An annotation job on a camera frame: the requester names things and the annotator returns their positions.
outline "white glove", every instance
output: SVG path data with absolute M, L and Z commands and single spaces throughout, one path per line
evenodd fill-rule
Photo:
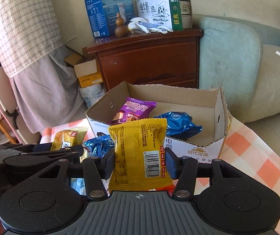
M 128 29 L 129 29 L 130 32 L 139 32 L 139 31 L 143 31 L 145 33 L 173 32 L 172 29 L 169 29 L 169 28 L 164 27 L 164 26 L 151 24 L 148 21 L 146 21 L 144 18 L 141 18 L 141 17 L 135 17 L 135 18 L 131 19 L 130 23 L 128 24 Z

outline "purple snack bag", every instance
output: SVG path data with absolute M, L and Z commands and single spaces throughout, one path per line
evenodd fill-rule
M 117 125 L 129 121 L 147 118 L 155 107 L 156 102 L 154 101 L 142 101 L 127 97 L 126 103 L 113 118 L 112 124 Z

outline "white plastic bag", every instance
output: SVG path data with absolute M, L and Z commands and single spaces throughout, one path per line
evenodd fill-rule
M 83 99 L 86 101 L 87 107 L 91 107 L 97 102 L 104 94 L 105 91 L 102 89 L 101 84 L 95 84 L 92 86 L 87 86 L 85 88 L 80 88 L 79 92 Z

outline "wooden nightstand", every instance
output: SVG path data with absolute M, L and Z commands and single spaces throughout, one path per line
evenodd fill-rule
M 130 34 L 96 38 L 82 49 L 95 56 L 108 90 L 123 81 L 131 84 L 164 84 L 198 88 L 199 38 L 193 27 L 172 33 Z

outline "crosshair marking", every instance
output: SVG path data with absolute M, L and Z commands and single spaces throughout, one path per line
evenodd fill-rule
M 143 197 L 145 197 L 143 194 L 137 194 L 135 197 L 137 197 L 138 199 L 142 199 Z

